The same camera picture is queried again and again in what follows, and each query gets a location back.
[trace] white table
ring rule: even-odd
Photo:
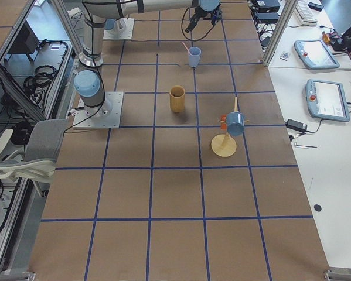
[[[269,71],[284,119],[306,123],[309,131],[316,130],[319,119],[312,118],[306,106],[304,87],[308,79],[342,83],[351,102],[351,71],[315,74],[302,68],[279,67],[270,67]],[[318,147],[293,149],[329,266],[351,268],[351,121],[324,121],[316,134],[293,142]],[[322,211],[316,212],[314,204]]]
[[[318,0],[312,0],[312,2],[319,4]],[[277,46],[277,49],[274,53],[274,56],[269,64],[270,67],[285,67],[285,68],[306,68],[304,63],[298,57],[298,53],[295,51],[294,42],[296,40],[321,40],[322,32],[330,32],[332,28],[332,23],[329,20],[325,10],[321,12],[312,10],[312,13],[318,20],[317,25],[327,26],[329,28],[320,28],[317,26],[300,26],[298,28],[287,27],[282,34],[281,40]],[[298,20],[297,16],[294,14],[291,16],[288,26],[299,26],[301,23]],[[280,58],[280,55],[283,51],[290,53],[290,57],[287,61]],[[351,59],[347,54],[335,56],[336,60],[340,64],[338,70],[351,70]]]

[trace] white mounting plate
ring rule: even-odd
[[[126,30],[119,35],[113,35],[104,31],[104,40],[131,40],[132,34],[134,33],[134,18],[125,19],[126,21]]]
[[[107,129],[119,128],[123,104],[123,92],[105,92],[105,98],[109,100],[113,106],[112,110],[102,117],[92,117],[88,120],[83,121],[82,123],[75,125],[75,129]],[[80,99],[78,107],[83,107],[84,102]],[[74,124],[79,123],[80,121],[88,118],[88,115],[84,110],[76,111]]]

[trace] round wooden base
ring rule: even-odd
[[[221,157],[229,157],[236,151],[236,142],[229,134],[215,136],[211,145],[213,152]]]

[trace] keyboard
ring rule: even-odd
[[[300,20],[302,25],[317,25],[317,18],[313,15],[308,3],[299,0],[295,8],[295,14]]]

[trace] gray chair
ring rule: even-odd
[[[31,179],[38,194],[42,196],[39,183],[52,182],[66,125],[66,119],[38,122],[29,138],[26,152],[16,150],[2,161],[2,152],[13,133],[12,129],[6,129],[0,137],[0,179]]]

